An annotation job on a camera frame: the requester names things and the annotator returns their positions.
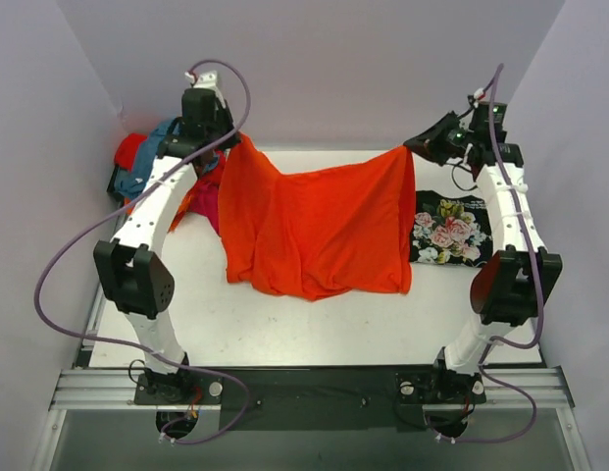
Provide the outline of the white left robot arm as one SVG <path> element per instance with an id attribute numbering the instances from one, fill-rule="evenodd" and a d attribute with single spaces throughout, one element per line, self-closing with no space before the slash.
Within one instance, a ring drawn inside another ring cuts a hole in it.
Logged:
<path id="1" fill-rule="evenodd" d="M 161 377 L 157 393 L 170 404 L 191 395 L 192 381 L 179 371 L 188 362 L 169 315 L 175 280 L 161 260 L 166 235 L 184 197 L 197 183 L 194 166 L 174 166 L 233 130 L 228 104 L 215 85 L 195 85 L 181 98 L 181 116 L 157 148 L 142 199 L 110 241 L 93 256 L 105 297 L 133 327 L 146 349 L 145 368 Z"/>

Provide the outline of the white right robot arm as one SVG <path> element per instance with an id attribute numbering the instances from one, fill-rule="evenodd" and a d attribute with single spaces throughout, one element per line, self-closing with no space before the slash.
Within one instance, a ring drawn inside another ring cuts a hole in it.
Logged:
<path id="1" fill-rule="evenodd" d="M 503 128 L 507 106 L 480 101 L 469 125 L 449 112 L 426 131 L 407 139 L 414 155 L 444 166 L 466 162 L 486 205 L 493 254 L 470 287 L 473 312 L 454 342 L 446 346 L 446 367 L 428 378 L 428 389 L 439 401 L 450 401 L 463 389 L 460 374 L 473 375 L 490 350 L 505 335 L 530 319 L 543 325 L 543 308 L 563 268 L 538 235 L 524 179 L 520 147 L 506 142 Z"/>

